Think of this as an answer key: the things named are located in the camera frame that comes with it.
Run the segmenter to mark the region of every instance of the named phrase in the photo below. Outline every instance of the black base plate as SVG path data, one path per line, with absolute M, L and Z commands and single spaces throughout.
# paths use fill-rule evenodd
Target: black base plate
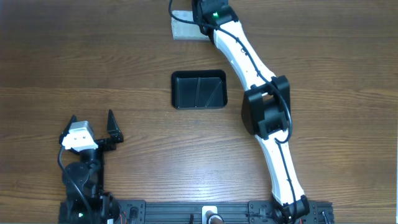
M 214 205 L 226 224 L 273 224 L 272 202 L 250 201 L 238 202 L 151 202 L 144 200 L 118 200 L 121 207 L 123 224 L 126 212 L 128 224 L 189 224 L 193 214 L 193 224 L 201 224 L 201 209 L 205 205 Z M 309 201 L 310 213 L 301 218 L 303 224 L 328 224 L 335 222 L 331 203 Z M 66 223 L 66 206 L 61 203 L 59 222 Z

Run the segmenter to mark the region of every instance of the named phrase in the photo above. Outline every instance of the brown wood surface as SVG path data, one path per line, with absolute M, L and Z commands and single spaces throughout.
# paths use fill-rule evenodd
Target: brown wood surface
M 75 114 L 106 136 L 108 109 L 125 135 L 105 156 L 106 190 L 117 198 L 271 198 L 264 156 L 241 121 L 239 79 L 209 42 L 173 41 L 167 5 L 2 1 L 0 222 L 57 221 L 65 199 L 58 135 Z M 231 5 L 260 58 L 290 81 L 290 150 L 306 195 L 333 202 L 338 223 L 394 223 L 398 1 Z M 173 109 L 171 73 L 211 68 L 227 73 L 228 105 Z

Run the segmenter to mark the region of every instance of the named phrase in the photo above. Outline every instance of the wooden table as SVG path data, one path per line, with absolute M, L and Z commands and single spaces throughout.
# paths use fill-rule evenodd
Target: wooden table
M 311 200 L 341 222 L 396 215 L 398 2 L 231 0 L 264 63 L 291 84 L 290 150 Z M 209 42 L 174 41 L 168 0 L 3 0 L 0 7 L 0 222 L 57 221 L 65 199 L 58 136 L 75 114 L 106 137 L 106 190 L 148 202 L 271 199 L 243 91 Z M 190 1 L 176 1 L 189 9 Z M 177 111 L 176 70 L 223 69 L 228 105 Z M 77 160 L 65 153 L 64 164 Z

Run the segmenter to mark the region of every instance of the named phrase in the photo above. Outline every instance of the cable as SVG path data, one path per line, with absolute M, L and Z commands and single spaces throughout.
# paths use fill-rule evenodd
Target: cable
M 88 212 L 88 216 L 90 217 L 90 223 L 93 224 L 93 212 L 91 210 L 90 204 L 88 203 L 87 199 L 85 198 L 85 196 L 81 193 L 80 189 L 78 188 L 78 186 L 76 185 L 76 183 L 72 180 L 72 178 L 69 176 L 68 172 L 65 170 L 64 166 L 62 165 L 62 152 L 63 150 L 65 150 L 64 146 L 61 146 L 60 152 L 58 153 L 58 165 L 60 166 L 63 174 L 65 174 L 65 177 L 72 183 L 72 186 L 75 188 L 75 190 L 77 191 L 77 193 L 79 194 L 79 196 L 81 197 L 81 200 L 83 201 L 83 203 L 85 204 L 86 208 L 87 208 L 87 212 Z
M 187 24 L 203 26 L 203 27 L 207 27 L 207 28 L 210 28 L 210 29 L 213 29 L 213 30 L 222 31 L 223 33 L 225 33 L 225 34 L 229 35 L 230 37 L 232 37 L 242 47 L 243 51 L 246 53 L 246 55 L 249 57 L 251 63 L 253 64 L 253 67 L 254 67 L 255 71 L 257 72 L 257 76 L 259 76 L 266 84 L 271 86 L 272 91 L 278 96 L 278 99 L 280 100 L 280 102 L 282 103 L 282 105 L 284 107 L 284 111 L 286 113 L 287 121 L 289 122 L 289 130 L 288 130 L 287 137 L 286 137 L 285 140 L 280 141 L 280 140 L 275 138 L 275 141 L 276 141 L 276 143 L 279 143 L 279 144 L 287 143 L 289 141 L 290 137 L 292 136 L 292 133 L 293 133 L 293 121 L 292 121 L 292 115 L 290 114 L 289 107 L 287 106 L 287 103 L 286 103 L 285 99 L 283 98 L 283 96 L 280 94 L 279 90 L 274 85 L 272 85 L 271 82 L 269 82 L 264 76 L 261 75 L 260 70 L 258 69 L 256 63 L 254 62 L 254 59 L 252 58 L 252 56 L 249 53 L 249 51 L 246 48 L 246 46 L 239 40 L 239 38 L 235 37 L 233 34 L 228 32 L 227 30 L 222 29 L 220 26 L 213 26 L 213 25 L 210 25 L 210 24 L 202 23 L 202 22 L 193 22 L 193 21 L 187 21 L 187 20 L 178 18 L 177 16 L 175 16 L 172 13 L 172 4 L 173 4 L 173 0 L 170 0 L 170 2 L 169 2 L 169 14 L 176 21 L 187 23 Z
M 239 38 L 237 38 L 236 36 L 234 36 L 233 34 L 231 34 L 230 32 L 228 32 L 227 30 L 222 29 L 220 26 L 213 26 L 210 24 L 205 24 L 202 22 L 194 22 L 194 21 L 186 21 L 184 19 L 180 19 L 177 16 L 173 15 L 172 13 L 172 4 L 173 4 L 173 0 L 170 0 L 169 2 L 169 14 L 170 16 L 175 19 L 176 21 L 179 22 L 183 22 L 183 23 L 187 23 L 187 24 L 193 24 L 193 25 L 198 25 L 198 26 L 203 26 L 203 27 L 207 27 L 213 30 L 219 30 L 227 35 L 229 35 L 230 37 L 232 37 L 243 49 L 243 52 L 246 53 L 246 55 L 249 57 L 251 63 L 253 64 L 253 67 L 255 69 L 255 71 L 257 72 L 257 76 L 259 76 L 261 79 L 264 80 L 264 82 L 271 86 L 272 91 L 275 93 L 275 95 L 278 96 L 278 99 L 280 100 L 280 102 L 282 103 L 283 107 L 284 107 L 284 111 L 287 117 L 287 121 L 289 122 L 289 130 L 287 133 L 287 137 L 285 140 L 280 141 L 277 138 L 275 138 L 275 142 L 278 145 L 279 151 L 280 151 L 280 155 L 282 157 L 282 162 L 284 163 L 284 167 L 285 167 L 285 171 L 286 171 L 286 176 L 287 176 L 287 181 L 289 181 L 289 185 L 290 185 L 290 189 L 292 191 L 292 195 L 293 195 L 293 200 L 294 200 L 294 213 L 292 215 L 292 223 L 294 224 L 295 220 L 296 220 L 296 215 L 297 215 L 297 202 L 296 202 L 296 197 L 294 194 L 294 189 L 293 189 L 293 184 L 292 184 L 292 180 L 290 179 L 290 175 L 289 172 L 287 170 L 287 166 L 286 166 L 286 161 L 285 161 L 285 157 L 284 154 L 282 152 L 282 147 L 281 144 L 283 143 L 287 143 L 289 141 L 289 139 L 292 137 L 292 133 L 293 133 L 293 121 L 292 121 L 292 115 L 290 114 L 290 110 L 289 107 L 287 106 L 287 103 L 284 99 L 284 97 L 280 94 L 279 90 L 270 83 L 270 81 L 268 81 L 264 76 L 261 75 L 260 70 L 258 69 L 256 63 L 254 62 L 253 57 L 251 56 L 251 54 L 249 53 L 248 49 L 246 48 L 246 46 L 239 40 Z

